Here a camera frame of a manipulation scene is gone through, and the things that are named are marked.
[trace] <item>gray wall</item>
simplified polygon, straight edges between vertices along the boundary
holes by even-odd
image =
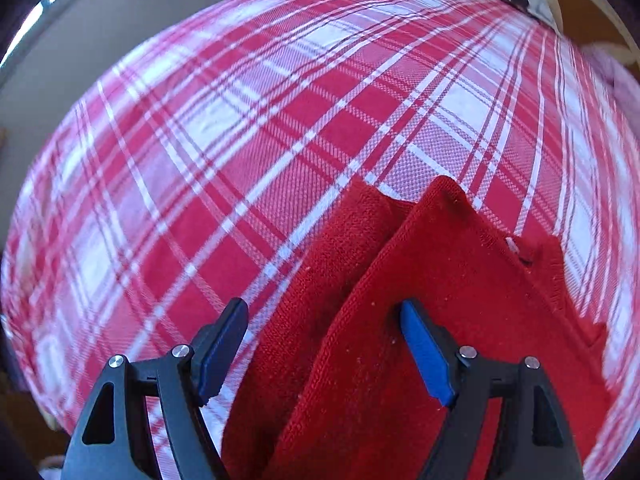
[[[113,63],[220,0],[73,0],[0,88],[0,244],[27,169],[71,105]]]

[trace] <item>plaid tablecloth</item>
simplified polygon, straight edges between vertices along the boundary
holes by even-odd
[[[31,168],[2,265],[5,329],[72,430],[108,358],[187,342],[231,296],[250,328],[204,413],[216,445],[257,335],[355,176],[417,201],[448,174],[502,229],[556,234],[607,323],[601,479],[640,413],[640,158],[580,53],[498,0],[227,0],[73,106]],[[165,479],[166,433],[151,406]]]

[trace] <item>black knob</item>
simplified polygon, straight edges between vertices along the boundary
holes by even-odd
[[[522,12],[527,12],[529,9],[529,0],[510,0],[511,5],[516,7],[516,9],[521,10]]]

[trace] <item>folded red garment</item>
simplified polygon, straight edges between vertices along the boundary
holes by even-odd
[[[418,476],[446,410],[399,330],[409,297],[488,358],[538,357],[584,458],[610,404],[604,329],[574,315],[555,238],[512,241],[518,254],[449,178],[415,206],[354,184],[262,332],[223,437],[231,478]],[[484,475],[498,408],[471,479]]]

